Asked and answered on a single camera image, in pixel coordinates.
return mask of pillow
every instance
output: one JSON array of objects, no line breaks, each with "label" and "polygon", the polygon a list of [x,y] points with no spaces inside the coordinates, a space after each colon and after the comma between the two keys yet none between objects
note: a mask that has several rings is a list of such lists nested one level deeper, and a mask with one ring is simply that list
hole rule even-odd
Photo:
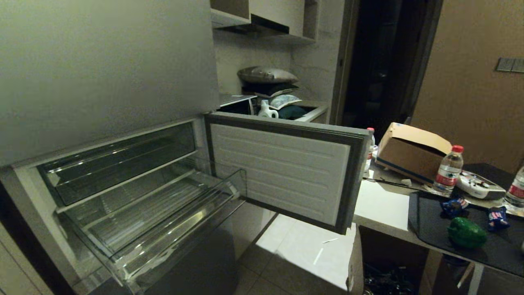
[{"label": "pillow", "polygon": [[289,94],[279,95],[271,100],[271,102],[269,103],[269,108],[278,111],[285,106],[288,106],[290,104],[293,104],[299,101],[302,101],[302,100],[294,95],[289,95]]},{"label": "pillow", "polygon": [[270,67],[250,67],[238,71],[238,77],[249,83],[275,84],[275,83],[295,83],[298,82],[297,76],[277,68]]},{"label": "pillow", "polygon": [[307,112],[305,109],[299,106],[291,105],[278,110],[278,118],[293,120],[302,117],[306,113]]},{"label": "pillow", "polygon": [[291,93],[298,89],[298,86],[289,83],[279,84],[249,84],[243,87],[244,92],[254,93],[263,98],[272,98],[281,94]]}]

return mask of freezer shelf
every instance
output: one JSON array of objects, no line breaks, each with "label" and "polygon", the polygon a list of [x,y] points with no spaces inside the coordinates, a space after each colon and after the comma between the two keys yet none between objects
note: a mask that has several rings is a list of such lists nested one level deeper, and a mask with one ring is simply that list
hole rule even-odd
[{"label": "freezer shelf", "polygon": [[67,206],[193,151],[193,127],[185,123],[38,168],[57,203]]},{"label": "freezer shelf", "polygon": [[[212,176],[217,170],[227,177]],[[114,277],[140,293],[138,277],[159,277],[151,272],[165,270],[161,264],[183,252],[188,236],[241,195],[245,171],[190,157],[61,214]]]}]

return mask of gray pillow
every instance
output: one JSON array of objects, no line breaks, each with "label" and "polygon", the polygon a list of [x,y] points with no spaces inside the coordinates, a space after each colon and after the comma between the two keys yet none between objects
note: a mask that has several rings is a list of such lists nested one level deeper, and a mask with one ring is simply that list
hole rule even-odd
[{"label": "gray pillow", "polygon": [[298,82],[297,76],[287,71],[270,67],[245,68],[238,71],[237,75],[249,83],[274,84]]}]

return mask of open freezer door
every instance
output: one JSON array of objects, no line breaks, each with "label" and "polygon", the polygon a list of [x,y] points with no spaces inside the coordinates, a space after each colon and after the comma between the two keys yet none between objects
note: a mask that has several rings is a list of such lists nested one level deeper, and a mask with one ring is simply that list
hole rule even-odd
[{"label": "open freezer door", "polygon": [[223,112],[205,126],[211,160],[246,170],[248,202],[346,233],[369,131]]}]

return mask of doorway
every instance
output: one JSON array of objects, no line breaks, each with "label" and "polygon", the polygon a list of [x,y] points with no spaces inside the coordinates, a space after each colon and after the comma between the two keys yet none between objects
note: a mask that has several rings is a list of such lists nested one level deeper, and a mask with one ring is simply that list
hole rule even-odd
[{"label": "doorway", "polygon": [[410,120],[442,0],[346,2],[331,124],[375,128]]}]

